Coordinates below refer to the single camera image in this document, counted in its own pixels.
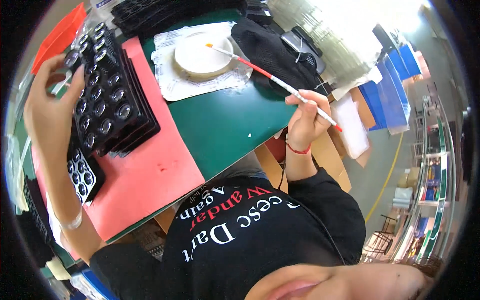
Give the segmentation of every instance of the black mesh bag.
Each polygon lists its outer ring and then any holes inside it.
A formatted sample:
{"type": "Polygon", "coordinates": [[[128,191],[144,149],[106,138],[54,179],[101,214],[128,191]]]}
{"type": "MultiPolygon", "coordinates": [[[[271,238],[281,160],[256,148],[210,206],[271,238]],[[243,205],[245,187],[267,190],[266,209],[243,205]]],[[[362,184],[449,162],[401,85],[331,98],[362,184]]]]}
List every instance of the black mesh bag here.
{"type": "MultiPolygon", "coordinates": [[[[315,90],[320,85],[315,59],[311,54],[302,53],[296,62],[298,54],[290,52],[280,36],[273,31],[261,27],[252,20],[241,18],[232,28],[232,38],[251,63],[295,89],[315,90]]],[[[253,78],[259,84],[265,86],[268,82],[277,93],[289,95],[279,85],[255,73],[253,78]]]]}

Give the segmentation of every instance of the left hand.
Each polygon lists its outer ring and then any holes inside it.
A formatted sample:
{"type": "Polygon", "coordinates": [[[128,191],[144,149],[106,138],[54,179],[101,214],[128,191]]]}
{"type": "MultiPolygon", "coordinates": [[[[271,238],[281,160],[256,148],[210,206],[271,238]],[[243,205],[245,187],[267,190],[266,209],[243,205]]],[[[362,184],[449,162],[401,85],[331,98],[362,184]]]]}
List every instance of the left hand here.
{"type": "Polygon", "coordinates": [[[65,54],[45,61],[32,82],[24,108],[25,128],[40,157],[47,164],[67,163],[67,151],[72,133],[72,115],[75,103],[85,86],[84,66],[78,68],[72,84],[62,99],[47,93],[46,89],[65,76],[56,71],[63,67],[65,54]]]}
{"type": "Polygon", "coordinates": [[[317,113],[317,107],[329,116],[332,112],[327,97],[314,91],[299,90],[299,93],[308,103],[303,103],[294,95],[285,98],[287,105],[299,105],[288,123],[288,144],[296,151],[305,151],[330,127],[330,122],[317,113]]]}

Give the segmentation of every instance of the black t-shirt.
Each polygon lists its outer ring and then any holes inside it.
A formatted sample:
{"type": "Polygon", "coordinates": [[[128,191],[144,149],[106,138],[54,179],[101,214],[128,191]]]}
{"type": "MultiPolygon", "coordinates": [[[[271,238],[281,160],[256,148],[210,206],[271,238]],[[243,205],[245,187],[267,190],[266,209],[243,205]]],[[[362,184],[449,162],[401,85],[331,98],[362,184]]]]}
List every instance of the black t-shirt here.
{"type": "Polygon", "coordinates": [[[122,300],[244,299],[263,277],[294,264],[357,264],[365,221],[357,202],[321,168],[289,195],[260,178],[235,177],[187,199],[168,230],[163,261],[138,245],[97,251],[90,268],[122,300]]]}

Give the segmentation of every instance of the white plate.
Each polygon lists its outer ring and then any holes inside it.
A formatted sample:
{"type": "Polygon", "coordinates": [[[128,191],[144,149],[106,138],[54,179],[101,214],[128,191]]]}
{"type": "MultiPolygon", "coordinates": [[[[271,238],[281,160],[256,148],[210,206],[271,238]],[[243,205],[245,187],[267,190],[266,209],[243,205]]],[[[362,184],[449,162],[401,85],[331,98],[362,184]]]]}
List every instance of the white plate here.
{"type": "Polygon", "coordinates": [[[232,43],[226,36],[200,32],[186,37],[177,45],[175,61],[186,72],[196,76],[210,77],[225,73],[232,58],[208,48],[206,44],[233,53],[232,43]]]}

